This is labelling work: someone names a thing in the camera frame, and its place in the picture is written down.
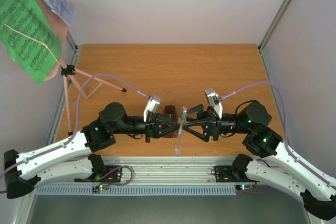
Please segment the clear plastic metronome cover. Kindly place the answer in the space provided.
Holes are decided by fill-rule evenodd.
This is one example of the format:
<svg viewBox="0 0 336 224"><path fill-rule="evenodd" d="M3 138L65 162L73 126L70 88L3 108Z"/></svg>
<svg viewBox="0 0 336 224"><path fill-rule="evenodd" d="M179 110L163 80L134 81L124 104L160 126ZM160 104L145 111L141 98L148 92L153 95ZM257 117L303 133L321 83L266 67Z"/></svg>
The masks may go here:
<svg viewBox="0 0 336 224"><path fill-rule="evenodd" d="M174 140L175 140L175 156L179 157L181 153L182 143L183 143L183 125L186 122L187 117L187 108L182 107L180 111L180 115L178 117L178 130L174 133Z"/></svg>

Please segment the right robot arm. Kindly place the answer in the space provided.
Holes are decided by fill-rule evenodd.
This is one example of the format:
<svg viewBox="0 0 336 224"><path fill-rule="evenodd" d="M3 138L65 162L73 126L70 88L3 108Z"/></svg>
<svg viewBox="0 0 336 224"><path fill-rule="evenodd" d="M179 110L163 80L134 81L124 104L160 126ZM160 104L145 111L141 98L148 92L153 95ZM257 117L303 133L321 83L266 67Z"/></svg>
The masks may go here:
<svg viewBox="0 0 336 224"><path fill-rule="evenodd" d="M260 102L250 100L244 105L222 116L211 107L203 111L203 106L197 106L197 117L188 118L183 130L204 142L245 134L242 144L256 158L239 154L231 165L235 179L262 182L297 199L319 219L335 218L335 177L313 166L269 128L271 115Z"/></svg>

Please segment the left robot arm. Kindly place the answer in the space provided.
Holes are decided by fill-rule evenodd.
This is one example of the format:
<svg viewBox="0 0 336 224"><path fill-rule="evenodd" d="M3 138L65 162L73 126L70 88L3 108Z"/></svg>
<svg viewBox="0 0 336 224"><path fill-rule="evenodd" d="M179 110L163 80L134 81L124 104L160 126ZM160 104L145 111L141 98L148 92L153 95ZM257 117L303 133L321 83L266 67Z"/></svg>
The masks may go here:
<svg viewBox="0 0 336 224"><path fill-rule="evenodd" d="M115 144L116 134L144 135L149 142L179 128L176 120L161 113L149 111L144 116L128 116L121 103L112 102L95 121L64 140L30 152L5 152L3 193L8 199L19 198L57 177L100 181L106 168L96 152Z"/></svg>

